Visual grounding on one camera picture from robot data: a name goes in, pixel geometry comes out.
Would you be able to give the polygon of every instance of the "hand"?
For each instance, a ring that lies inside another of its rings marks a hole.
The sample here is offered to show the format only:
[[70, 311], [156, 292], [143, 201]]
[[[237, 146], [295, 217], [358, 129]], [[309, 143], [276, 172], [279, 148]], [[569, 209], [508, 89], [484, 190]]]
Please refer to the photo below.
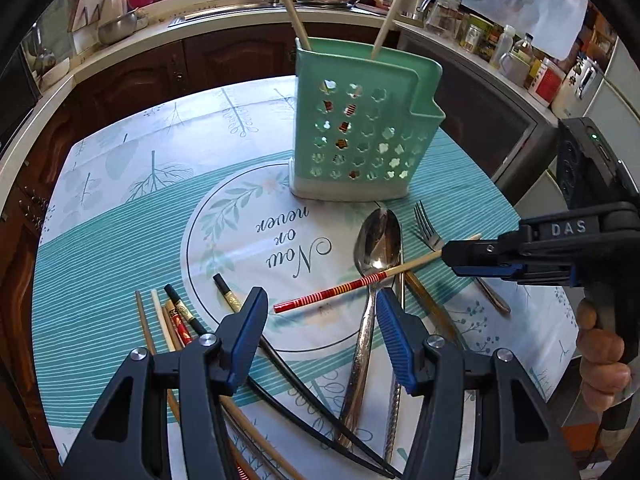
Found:
[[575, 317], [580, 329], [576, 346], [582, 353], [582, 396], [592, 410], [603, 412], [631, 379], [629, 367], [618, 362], [625, 343], [613, 332], [594, 328], [597, 315], [590, 301], [580, 302]]

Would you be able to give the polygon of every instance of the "metal bolt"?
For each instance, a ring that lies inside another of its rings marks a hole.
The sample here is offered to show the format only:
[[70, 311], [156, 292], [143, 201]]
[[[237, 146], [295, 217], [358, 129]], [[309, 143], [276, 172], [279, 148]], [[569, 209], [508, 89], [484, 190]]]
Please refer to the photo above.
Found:
[[218, 338], [216, 337], [215, 334], [202, 334], [199, 338], [198, 338], [198, 343], [200, 343], [202, 346], [213, 346], [218, 342]]
[[129, 354], [134, 361], [142, 361], [146, 357], [146, 348], [134, 348]]
[[442, 348], [444, 346], [444, 338], [441, 335], [430, 335], [427, 338], [427, 345], [431, 348]]
[[504, 361], [505, 363], [508, 363], [511, 360], [513, 360], [513, 352], [508, 348], [500, 348], [496, 352], [496, 355], [498, 356], [498, 359], [500, 359], [500, 361]]

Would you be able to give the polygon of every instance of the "green utensil holder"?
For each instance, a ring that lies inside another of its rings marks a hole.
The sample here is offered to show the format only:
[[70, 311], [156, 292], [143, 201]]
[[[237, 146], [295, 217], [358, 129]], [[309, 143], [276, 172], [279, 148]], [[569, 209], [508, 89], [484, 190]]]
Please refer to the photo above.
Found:
[[291, 192], [301, 198], [369, 202], [408, 194], [409, 181], [444, 112], [433, 100], [442, 67], [372, 45], [296, 39], [296, 129]]

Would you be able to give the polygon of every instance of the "table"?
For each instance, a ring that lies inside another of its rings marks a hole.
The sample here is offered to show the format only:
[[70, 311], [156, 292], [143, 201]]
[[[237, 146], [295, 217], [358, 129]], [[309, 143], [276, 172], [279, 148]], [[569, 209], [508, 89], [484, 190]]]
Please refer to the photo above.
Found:
[[[56, 184], [42, 230], [33, 287], [33, 351], [47, 421], [64, 460], [89, 410], [127, 353], [144, 346], [134, 301], [143, 292], [165, 351], [149, 290], [174, 284], [213, 330], [228, 310], [210, 277], [221, 271], [240, 296], [252, 285], [270, 305], [356, 276], [351, 248], [375, 204], [302, 201], [287, 189], [295, 108], [292, 76], [258, 80], [150, 108], [78, 142]], [[495, 237], [518, 216], [486, 175], [439, 130], [410, 185], [387, 203], [404, 226], [405, 257], [424, 249], [411, 233], [422, 199], [445, 239]], [[577, 327], [559, 287], [490, 280], [509, 319], [471, 280], [442, 262], [418, 272], [469, 346], [510, 348], [549, 398], [575, 349]], [[410, 294], [406, 308], [424, 316]], [[303, 381], [338, 413], [364, 292], [292, 316], [270, 314], [265, 334]], [[260, 354], [252, 376], [301, 418], [331, 428]], [[382, 453], [392, 370], [376, 330], [358, 436]], [[324, 450], [241, 388], [234, 400], [306, 478], [373, 474]], [[392, 463], [402, 470], [421, 399], [404, 392]], [[468, 477], [474, 396], [466, 395], [460, 478]], [[170, 416], [174, 479], [183, 479], [179, 428]], [[248, 452], [247, 459], [255, 464]], [[258, 468], [262, 478], [269, 473]]]

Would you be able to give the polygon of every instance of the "spoon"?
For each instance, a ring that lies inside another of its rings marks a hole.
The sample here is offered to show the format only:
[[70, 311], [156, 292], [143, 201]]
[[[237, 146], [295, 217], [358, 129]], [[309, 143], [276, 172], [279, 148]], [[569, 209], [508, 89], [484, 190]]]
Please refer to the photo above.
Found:
[[[353, 249], [353, 259], [362, 276], [390, 269], [399, 263], [400, 233], [398, 218], [389, 209], [376, 209], [366, 218], [362, 223]], [[378, 282], [369, 285], [367, 306], [362, 314], [349, 383], [340, 412], [340, 420], [353, 432], [356, 431], [360, 418], [364, 387], [367, 382], [367, 369], [369, 368], [373, 327], [376, 319], [376, 292], [380, 286], [381, 284]], [[340, 433], [336, 434], [335, 439], [345, 447], [351, 445], [350, 441]]]

